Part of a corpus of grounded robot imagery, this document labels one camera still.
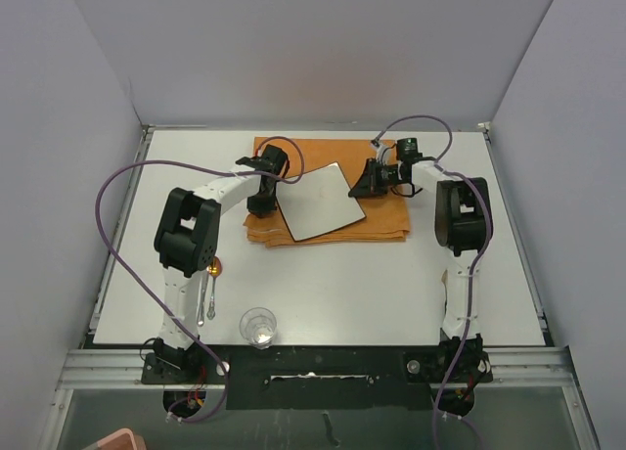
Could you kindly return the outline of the orange cloth placemat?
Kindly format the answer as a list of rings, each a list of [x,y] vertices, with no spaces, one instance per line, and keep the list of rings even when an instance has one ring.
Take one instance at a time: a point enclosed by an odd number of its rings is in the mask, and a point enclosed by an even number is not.
[[[399,196],[348,196],[375,155],[370,143],[354,139],[254,139],[254,148],[272,145],[289,158],[287,177],[277,185],[278,209],[262,218],[248,215],[247,239],[267,248],[339,242],[404,242],[411,231],[407,205]]]

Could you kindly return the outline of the white square plate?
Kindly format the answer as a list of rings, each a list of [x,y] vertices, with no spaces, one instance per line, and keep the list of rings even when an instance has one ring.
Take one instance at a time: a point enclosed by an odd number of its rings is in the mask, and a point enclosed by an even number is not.
[[[293,185],[277,187],[277,201],[292,238],[310,240],[366,218],[337,162],[305,173]]]

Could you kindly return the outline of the copper bowl spoon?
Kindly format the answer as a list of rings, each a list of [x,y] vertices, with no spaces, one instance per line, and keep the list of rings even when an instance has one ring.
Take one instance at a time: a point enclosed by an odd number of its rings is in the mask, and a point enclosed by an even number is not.
[[[215,256],[208,266],[208,275],[210,278],[210,297],[206,312],[206,317],[209,321],[212,321],[215,318],[215,297],[216,297],[216,281],[218,277],[221,275],[223,271],[223,266],[220,258]]]

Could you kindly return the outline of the clear drinking glass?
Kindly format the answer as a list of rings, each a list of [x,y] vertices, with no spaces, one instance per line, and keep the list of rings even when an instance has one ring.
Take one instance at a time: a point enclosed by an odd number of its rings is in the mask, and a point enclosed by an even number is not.
[[[275,315],[267,308],[249,309],[241,318],[240,334],[251,346],[265,349],[272,345],[277,332]]]

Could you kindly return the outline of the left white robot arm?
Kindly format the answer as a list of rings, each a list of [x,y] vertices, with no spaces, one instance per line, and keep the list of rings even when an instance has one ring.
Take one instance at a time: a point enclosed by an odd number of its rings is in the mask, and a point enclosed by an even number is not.
[[[289,167],[288,154],[267,145],[260,155],[237,160],[229,176],[193,190],[170,191],[154,241],[163,268],[164,304],[168,309],[154,352],[175,381],[188,382],[199,369],[193,349],[205,303],[201,284],[217,252],[221,216],[242,201],[254,216],[273,214],[277,209],[277,179],[284,177]]]

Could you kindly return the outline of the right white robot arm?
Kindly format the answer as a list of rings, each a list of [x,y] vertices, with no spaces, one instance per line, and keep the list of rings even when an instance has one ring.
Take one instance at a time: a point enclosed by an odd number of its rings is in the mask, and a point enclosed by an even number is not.
[[[480,335],[479,263],[494,231],[488,184],[482,177],[470,178],[446,170],[429,159],[384,164],[369,158],[348,196],[377,198],[398,184],[410,185],[414,194],[426,191],[434,195],[434,235],[447,255],[441,329],[446,339],[459,342],[458,346],[437,352],[434,366],[442,378],[453,381],[470,368],[470,358],[464,351],[466,342]]]

